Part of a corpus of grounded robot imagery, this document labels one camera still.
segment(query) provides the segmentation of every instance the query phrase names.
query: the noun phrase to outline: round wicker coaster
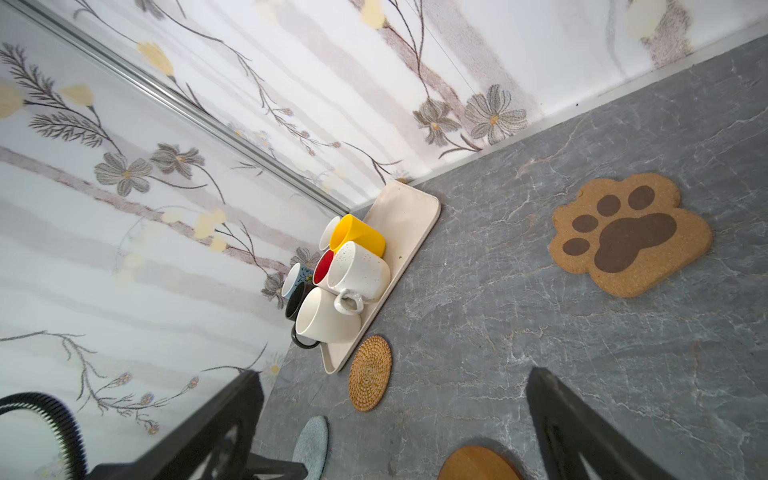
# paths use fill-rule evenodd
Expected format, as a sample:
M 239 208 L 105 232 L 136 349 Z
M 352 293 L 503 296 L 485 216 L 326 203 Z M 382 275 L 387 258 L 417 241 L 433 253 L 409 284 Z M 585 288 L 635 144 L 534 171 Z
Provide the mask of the round wicker coaster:
M 360 412 L 378 405 L 389 383 L 392 350 L 381 336 L 372 336 L 362 343 L 349 371 L 349 397 Z

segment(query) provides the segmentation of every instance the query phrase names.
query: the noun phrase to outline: paw-shaped cork mat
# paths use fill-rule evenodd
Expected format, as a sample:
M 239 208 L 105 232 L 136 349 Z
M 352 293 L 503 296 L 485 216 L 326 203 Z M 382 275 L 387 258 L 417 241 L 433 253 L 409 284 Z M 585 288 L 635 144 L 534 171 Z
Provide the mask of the paw-shaped cork mat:
M 554 211 L 554 262 L 586 273 L 615 296 L 637 296 L 703 255 L 712 230 L 677 208 L 680 191 L 666 177 L 637 174 L 617 182 L 598 178 L 572 204 Z
M 360 345 L 349 370 L 349 397 L 360 412 L 379 404 L 389 383 L 392 350 L 381 336 L 372 336 Z

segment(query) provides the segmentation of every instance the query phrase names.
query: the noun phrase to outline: silver trim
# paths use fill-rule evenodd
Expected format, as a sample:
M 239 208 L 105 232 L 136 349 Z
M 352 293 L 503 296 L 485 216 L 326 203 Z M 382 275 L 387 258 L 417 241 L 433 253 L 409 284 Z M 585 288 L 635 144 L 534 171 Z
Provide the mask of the silver trim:
M 274 174 L 292 188 L 304 193 L 336 214 L 344 215 L 349 212 L 349 208 L 346 205 L 307 182 L 304 178 L 279 161 L 275 161 L 275 159 L 269 157 L 257 147 L 241 139 L 216 119 L 197 110 L 197 108 L 191 106 L 179 94 L 166 87 L 155 77 L 122 58 L 79 28 L 69 24 L 52 10 L 43 6 L 38 0 L 4 1 L 33 22 L 57 35 L 68 44 L 75 46 L 78 50 L 113 71 L 119 77 L 127 80 L 145 94 L 234 148 L 247 157 L 248 160 Z

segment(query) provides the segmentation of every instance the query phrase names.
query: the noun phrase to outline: black cable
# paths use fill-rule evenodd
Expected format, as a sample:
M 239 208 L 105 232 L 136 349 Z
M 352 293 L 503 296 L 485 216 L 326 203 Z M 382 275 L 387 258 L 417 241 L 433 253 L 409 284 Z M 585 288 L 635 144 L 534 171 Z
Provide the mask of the black cable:
M 67 407 L 58 399 L 37 392 L 14 393 L 0 399 L 0 415 L 19 409 L 37 413 L 53 430 L 64 459 L 65 478 L 84 480 L 86 464 L 83 441 L 78 424 Z

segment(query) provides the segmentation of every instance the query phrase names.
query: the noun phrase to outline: tray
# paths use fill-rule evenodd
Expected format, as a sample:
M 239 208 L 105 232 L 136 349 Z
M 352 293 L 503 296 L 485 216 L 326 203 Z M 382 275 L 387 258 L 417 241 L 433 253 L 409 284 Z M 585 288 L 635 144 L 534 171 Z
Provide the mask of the tray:
M 381 191 L 363 221 L 386 240 L 382 258 L 389 265 L 392 281 L 382 298 L 366 305 L 360 313 L 362 329 L 353 341 L 320 344 L 326 373 L 336 373 L 344 367 L 439 216 L 440 202 L 432 195 L 400 182 L 387 184 Z

